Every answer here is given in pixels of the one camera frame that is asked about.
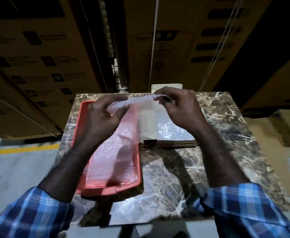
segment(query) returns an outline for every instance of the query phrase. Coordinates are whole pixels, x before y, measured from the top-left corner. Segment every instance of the marble table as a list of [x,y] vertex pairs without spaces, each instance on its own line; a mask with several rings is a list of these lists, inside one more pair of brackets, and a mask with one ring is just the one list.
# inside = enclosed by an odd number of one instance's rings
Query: marble table
[[[77,94],[55,165],[69,150],[73,141],[80,104],[97,100],[106,94]],[[130,97],[145,94],[129,94]],[[231,154],[251,181],[260,184],[282,211],[290,210],[290,198],[228,92],[196,93],[206,119],[225,140]],[[75,195],[72,224],[110,226],[149,223],[152,220],[202,220],[192,202],[208,189],[199,147],[158,149],[140,144],[142,183],[117,195],[89,200]]]

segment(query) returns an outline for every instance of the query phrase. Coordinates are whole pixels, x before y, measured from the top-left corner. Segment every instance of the yellow floor line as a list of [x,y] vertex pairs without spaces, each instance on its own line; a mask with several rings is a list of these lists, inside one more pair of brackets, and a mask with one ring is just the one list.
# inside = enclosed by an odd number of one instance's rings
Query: yellow floor line
[[52,150],[52,149],[58,149],[58,148],[59,148],[59,144],[31,146],[31,147],[24,147],[24,148],[6,148],[6,149],[0,149],[0,155],[42,151],[42,150]]

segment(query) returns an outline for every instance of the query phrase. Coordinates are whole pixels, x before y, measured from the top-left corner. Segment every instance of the gray floor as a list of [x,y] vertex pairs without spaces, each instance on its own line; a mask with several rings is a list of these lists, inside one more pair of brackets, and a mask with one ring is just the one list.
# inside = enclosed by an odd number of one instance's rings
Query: gray floor
[[[10,146],[11,143],[0,146],[3,148],[19,148],[22,144]],[[22,195],[27,189],[37,185],[51,168],[57,150],[36,151],[19,154],[0,155],[0,212],[10,202]],[[290,211],[285,213],[290,219]],[[79,228],[70,227],[68,237],[106,237],[117,238],[121,228]],[[169,221],[138,225],[140,236],[148,238],[171,238],[180,230],[187,230],[194,237],[218,237],[213,221]]]

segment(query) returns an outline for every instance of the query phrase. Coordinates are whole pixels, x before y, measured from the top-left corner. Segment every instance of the red plastic tray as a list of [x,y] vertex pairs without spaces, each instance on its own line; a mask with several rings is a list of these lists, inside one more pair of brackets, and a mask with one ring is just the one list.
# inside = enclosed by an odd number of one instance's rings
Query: red plastic tray
[[[87,108],[88,105],[91,104],[94,101],[83,101],[80,106],[79,110],[79,116],[78,116],[78,121],[77,125],[75,128],[74,132],[74,138],[73,142],[75,141],[76,138],[78,138],[83,131],[85,130],[86,127],[86,122],[87,122]],[[131,107],[133,110],[133,120],[134,124],[137,127],[137,113],[136,109]],[[138,143],[135,142],[136,144],[133,145],[133,155],[132,155],[132,160],[134,164],[134,169],[135,172],[138,175],[138,180],[135,182],[131,183],[125,183],[125,184],[111,184],[110,182],[107,182],[106,180],[100,180],[98,184],[87,184],[86,179],[87,176],[85,173],[82,174],[79,185],[77,187],[76,193],[81,194],[82,196],[90,197],[90,196],[107,196],[107,195],[113,195],[116,194],[117,192],[123,191],[130,189],[132,187],[135,187],[140,184],[141,182],[141,169],[140,169],[140,157],[139,157],[139,149],[138,149]],[[93,155],[88,162],[88,164],[92,161],[93,164]]]

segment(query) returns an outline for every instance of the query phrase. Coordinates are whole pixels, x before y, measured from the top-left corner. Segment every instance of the plaid shirt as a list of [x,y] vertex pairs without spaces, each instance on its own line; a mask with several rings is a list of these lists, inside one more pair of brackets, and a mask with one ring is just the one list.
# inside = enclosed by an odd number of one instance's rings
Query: plaid shirt
[[[213,188],[194,203],[215,217],[219,237],[290,237],[290,221],[255,183]],[[31,188],[0,214],[0,237],[56,237],[69,228],[73,205]]]

